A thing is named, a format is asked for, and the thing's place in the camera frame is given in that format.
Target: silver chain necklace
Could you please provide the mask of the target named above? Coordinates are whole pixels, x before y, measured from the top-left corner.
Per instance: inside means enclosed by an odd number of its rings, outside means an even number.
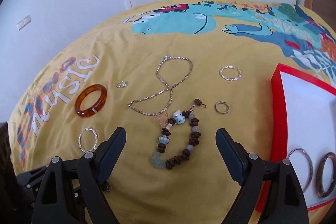
[[[166,61],[171,60],[171,59],[187,60],[187,61],[189,62],[189,71],[188,71],[188,73],[186,74],[186,76],[182,78],[182,80],[180,80],[179,82],[177,82],[176,84],[174,84],[174,85],[172,85],[172,86],[169,86],[168,83],[167,83],[167,82],[166,82],[166,81],[159,75],[159,70],[160,70],[161,66],[162,66]],[[141,114],[148,115],[148,116],[155,116],[155,115],[157,115],[157,114],[161,114],[161,113],[165,112],[165,111],[168,109],[168,107],[170,106],[170,104],[171,104],[171,102],[172,102],[172,100],[173,100],[173,88],[176,87],[176,86],[178,86],[179,84],[181,84],[185,79],[187,79],[188,76],[190,75],[190,73],[191,73],[192,70],[193,70],[193,63],[192,63],[188,58],[186,58],[186,57],[181,57],[181,56],[168,56],[168,55],[166,55],[166,56],[163,58],[163,60],[161,61],[161,63],[158,65],[158,67],[156,68],[156,76],[160,79],[160,81],[161,81],[162,83],[164,83],[164,84],[166,85],[167,88],[164,89],[164,90],[161,90],[161,91],[159,91],[159,92],[157,92],[157,93],[155,93],[155,94],[152,94],[152,95],[150,95],[149,97],[144,97],[144,98],[139,99],[139,100],[133,100],[133,101],[130,102],[127,106],[130,107],[131,109],[135,110],[136,112],[139,112],[139,113],[141,113]],[[155,96],[157,96],[157,95],[160,95],[160,94],[162,94],[162,93],[164,93],[164,92],[166,92],[166,91],[169,91],[169,92],[170,92],[169,101],[168,101],[168,103],[166,104],[166,106],[165,106],[162,110],[160,110],[159,112],[156,112],[156,113],[147,113],[147,112],[143,112],[143,111],[141,111],[140,109],[137,109],[137,108],[135,108],[135,107],[133,106],[134,103],[141,102],[141,101],[145,101],[145,100],[147,100],[147,99],[150,99],[150,98],[153,98],[153,97],[155,97]]]

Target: twisted silver ring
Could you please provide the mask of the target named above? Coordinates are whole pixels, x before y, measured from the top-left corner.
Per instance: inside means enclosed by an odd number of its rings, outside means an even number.
[[[311,181],[313,179],[313,162],[312,162],[311,158],[309,157],[308,153],[306,152],[306,150],[304,150],[303,148],[299,148],[299,147],[297,147],[297,148],[293,149],[292,151],[290,151],[289,154],[288,154],[287,159],[289,159],[289,157],[291,156],[291,154],[294,151],[301,151],[302,154],[304,154],[304,156],[308,160],[308,164],[309,164],[309,178],[308,178],[308,182],[307,182],[306,186],[302,189],[302,192],[304,193],[308,189],[308,187],[309,187],[309,185],[310,185],[310,183],[311,183]]]
[[[238,71],[238,76],[237,76],[236,78],[228,78],[228,77],[226,77],[226,76],[223,74],[223,70],[228,69],[228,68],[237,70],[237,71]],[[221,68],[221,70],[219,71],[219,74],[220,74],[220,76],[221,76],[222,78],[224,78],[225,80],[228,80],[228,81],[235,81],[235,80],[238,80],[238,79],[241,77],[242,72],[241,72],[241,70],[240,70],[239,68],[236,68],[236,67],[233,67],[233,66],[225,66],[225,67],[222,67],[222,68]]]
[[[222,111],[219,111],[218,110],[218,105],[219,104],[224,104],[224,105],[226,105],[227,106],[227,111],[225,111],[225,112],[222,112]],[[228,105],[228,103],[226,103],[226,102],[224,102],[224,101],[219,101],[217,104],[215,104],[215,109],[216,109],[216,111],[219,113],[219,114],[227,114],[228,112],[229,112],[229,109],[230,109],[230,107],[229,107],[229,105]]]
[[[84,130],[92,131],[92,133],[94,134],[94,145],[90,150],[84,150],[82,147],[82,136],[83,136]],[[80,150],[82,150],[84,153],[92,152],[93,150],[96,149],[97,142],[98,142],[98,135],[97,135],[97,132],[93,128],[86,127],[82,129],[82,132],[79,134],[79,137],[78,137],[78,145],[79,145]]]

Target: red tray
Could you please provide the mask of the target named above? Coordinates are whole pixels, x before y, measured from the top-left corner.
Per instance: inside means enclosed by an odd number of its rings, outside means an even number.
[[[304,193],[308,211],[320,208],[336,199],[336,187],[326,198],[316,192],[316,171],[321,158],[336,153],[336,89],[318,78],[295,68],[278,64],[272,79],[273,142],[271,161],[280,162],[291,150],[301,147],[313,162],[313,179]],[[309,165],[300,151],[290,161],[302,187],[308,181]],[[329,188],[333,174],[330,159],[325,163],[323,186]],[[269,183],[260,196],[257,211],[262,211]]]

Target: light switch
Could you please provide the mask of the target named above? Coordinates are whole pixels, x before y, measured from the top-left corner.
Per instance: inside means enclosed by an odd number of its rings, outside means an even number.
[[[17,24],[17,28],[18,28],[19,30],[21,30],[24,26],[25,26],[25,23],[23,22],[23,20],[21,20],[21,21]]]
[[[25,26],[26,26],[29,22],[31,22],[30,15],[26,16],[26,17],[23,19],[23,22],[24,22]]]

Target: brown bangle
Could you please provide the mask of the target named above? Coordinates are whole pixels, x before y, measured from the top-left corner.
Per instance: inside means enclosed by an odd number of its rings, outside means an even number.
[[[334,170],[333,170],[333,179],[331,181],[330,187],[325,192],[323,190],[322,177],[323,177],[324,165],[326,163],[327,158],[330,158],[332,160]],[[318,193],[319,197],[326,198],[334,190],[335,185],[336,185],[336,155],[333,152],[329,152],[329,153],[325,154],[325,156],[321,159],[320,164],[319,164],[319,168],[318,168],[317,174],[316,174],[316,190],[317,190],[317,193]]]
[[[85,110],[81,110],[80,106],[84,98],[88,96],[91,92],[96,91],[96,90],[101,91],[101,95],[99,99],[97,100],[97,102],[95,102],[95,104],[92,107],[89,107],[88,109],[85,109]],[[89,86],[88,88],[83,90],[82,93],[76,99],[75,111],[77,115],[81,117],[90,117],[92,115],[95,115],[105,105],[106,97],[107,97],[107,90],[103,85],[95,84],[95,85]]]

